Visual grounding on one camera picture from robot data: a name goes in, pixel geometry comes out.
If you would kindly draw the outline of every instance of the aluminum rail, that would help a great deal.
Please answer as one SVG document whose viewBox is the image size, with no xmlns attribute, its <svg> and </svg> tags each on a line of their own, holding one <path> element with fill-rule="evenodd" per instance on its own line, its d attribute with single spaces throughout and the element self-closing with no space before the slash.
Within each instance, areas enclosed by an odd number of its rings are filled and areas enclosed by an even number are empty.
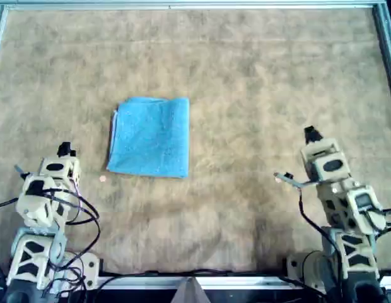
<svg viewBox="0 0 391 303">
<path fill-rule="evenodd" d="M 100 277 L 98 286 L 107 281 L 108 276 Z M 168 290 L 177 289 L 186 279 L 182 276 L 132 276 L 118 278 L 106 284 L 104 290 Z M 294 285 L 280 280 L 276 276 L 208 276 L 197 277 L 205 290 L 293 290 Z M 391 276 L 385 276 L 381 286 L 391 290 Z"/>
</svg>

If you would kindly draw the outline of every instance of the folded towel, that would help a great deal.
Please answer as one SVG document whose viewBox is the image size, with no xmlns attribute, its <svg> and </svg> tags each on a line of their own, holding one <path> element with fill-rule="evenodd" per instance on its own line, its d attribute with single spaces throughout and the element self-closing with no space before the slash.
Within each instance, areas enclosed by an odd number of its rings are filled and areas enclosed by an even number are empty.
<svg viewBox="0 0 391 303">
<path fill-rule="evenodd" d="M 189 174 L 188 98 L 135 97 L 114 112 L 107 169 L 133 175 Z"/>
</svg>

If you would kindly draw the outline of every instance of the cloth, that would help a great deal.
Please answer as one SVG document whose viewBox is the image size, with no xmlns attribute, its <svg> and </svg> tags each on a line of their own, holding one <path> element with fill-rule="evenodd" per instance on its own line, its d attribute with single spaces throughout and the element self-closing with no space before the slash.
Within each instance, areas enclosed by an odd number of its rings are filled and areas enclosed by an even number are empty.
<svg viewBox="0 0 391 303">
<path fill-rule="evenodd" d="M 135 97 L 114 112 L 107 169 L 185 178 L 189 174 L 188 98 Z"/>
</svg>

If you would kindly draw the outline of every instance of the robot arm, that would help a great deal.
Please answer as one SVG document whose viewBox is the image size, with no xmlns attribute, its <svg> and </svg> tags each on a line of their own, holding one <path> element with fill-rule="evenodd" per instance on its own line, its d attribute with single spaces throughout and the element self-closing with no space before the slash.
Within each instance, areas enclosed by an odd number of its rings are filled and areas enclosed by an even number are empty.
<svg viewBox="0 0 391 303">
<path fill-rule="evenodd" d="M 327 235 L 322 252 L 287 258 L 288 275 L 313 288 L 324 287 L 336 302 L 386 302 L 375 259 L 375 236 L 387 226 L 382 205 L 371 186 L 353 179 L 335 139 L 323 138 L 313 126 L 305 129 L 305 139 L 301 155 L 309 180 L 297 182 L 289 173 L 274 175 L 300 191 L 316 185 L 330 227 L 322 228 Z M 334 281 L 337 276 L 341 282 Z"/>
<path fill-rule="evenodd" d="M 36 174 L 23 174 L 16 211 L 26 226 L 18 229 L 13 241 L 3 302 L 21 302 L 15 299 L 20 292 L 28 302 L 57 302 L 56 294 L 69 288 L 67 280 L 82 278 L 87 289 L 95 287 L 99 259 L 94 254 L 86 253 L 62 268 L 75 257 L 66 252 L 65 227 L 71 205 L 80 205 L 77 195 L 70 194 L 78 191 L 80 173 L 76 152 L 64 142 L 57 157 L 42 160 Z"/>
</svg>

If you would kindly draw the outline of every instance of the black mount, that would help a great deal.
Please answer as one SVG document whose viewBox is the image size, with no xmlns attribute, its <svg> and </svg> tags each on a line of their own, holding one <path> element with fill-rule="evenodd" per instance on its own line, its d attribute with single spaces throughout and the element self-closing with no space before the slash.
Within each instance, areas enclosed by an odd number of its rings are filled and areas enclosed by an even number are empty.
<svg viewBox="0 0 391 303">
<path fill-rule="evenodd" d="M 323 136 L 315 129 L 314 126 L 308 126 L 304 129 L 304 132 L 306 144 L 308 144 L 309 142 L 316 142 L 323 139 Z"/>
<path fill-rule="evenodd" d="M 62 142 L 58 147 L 57 156 L 63 157 L 68 155 L 71 157 L 76 157 L 76 150 L 71 149 L 71 142 Z"/>
</svg>

